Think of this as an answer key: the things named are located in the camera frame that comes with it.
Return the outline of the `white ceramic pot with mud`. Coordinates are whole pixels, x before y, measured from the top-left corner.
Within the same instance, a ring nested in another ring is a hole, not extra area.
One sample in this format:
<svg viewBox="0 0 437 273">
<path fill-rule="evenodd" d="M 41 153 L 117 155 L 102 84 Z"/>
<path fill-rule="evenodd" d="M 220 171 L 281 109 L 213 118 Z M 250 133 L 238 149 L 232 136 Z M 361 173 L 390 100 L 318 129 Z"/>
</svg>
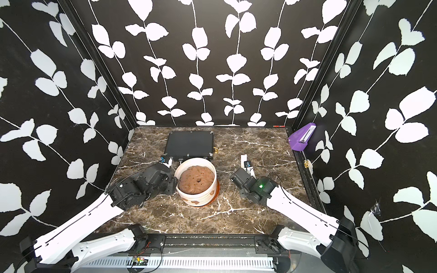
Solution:
<svg viewBox="0 0 437 273">
<path fill-rule="evenodd" d="M 191 207 L 204 207 L 218 196 L 220 184 L 215 166 L 207 159 L 192 158 L 175 171 L 176 191 Z"/>
</svg>

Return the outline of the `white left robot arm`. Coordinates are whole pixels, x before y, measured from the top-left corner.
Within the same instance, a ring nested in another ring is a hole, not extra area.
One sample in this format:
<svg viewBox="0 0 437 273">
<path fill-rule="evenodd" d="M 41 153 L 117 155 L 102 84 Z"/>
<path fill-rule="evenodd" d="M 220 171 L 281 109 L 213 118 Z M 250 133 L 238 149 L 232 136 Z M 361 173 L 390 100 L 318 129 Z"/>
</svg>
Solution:
<svg viewBox="0 0 437 273">
<path fill-rule="evenodd" d="M 27 273 L 72 273 L 81 265 L 124 251 L 143 251 L 149 236 L 139 224 L 85 241 L 98 227 L 126 210 L 143 205 L 154 197 L 175 192 L 175 178 L 169 163 L 156 163 L 109 186 L 90 206 L 53 231 L 20 243 L 21 263 Z"/>
</svg>

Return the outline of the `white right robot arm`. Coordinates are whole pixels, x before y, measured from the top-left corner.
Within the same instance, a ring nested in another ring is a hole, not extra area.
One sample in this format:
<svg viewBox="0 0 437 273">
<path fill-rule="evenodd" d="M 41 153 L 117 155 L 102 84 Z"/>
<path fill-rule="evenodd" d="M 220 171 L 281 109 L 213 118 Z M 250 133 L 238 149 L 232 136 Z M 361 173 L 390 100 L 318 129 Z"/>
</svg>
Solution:
<svg viewBox="0 0 437 273">
<path fill-rule="evenodd" d="M 319 258 L 335 273 L 357 273 L 359 244 L 355 224 L 324 214 L 288 193 L 280 184 L 263 176 L 259 179 L 239 168 L 230 177 L 240 195 L 276 210 L 298 224 L 302 232 L 280 227 L 272 234 L 282 250 L 295 250 Z"/>
</svg>

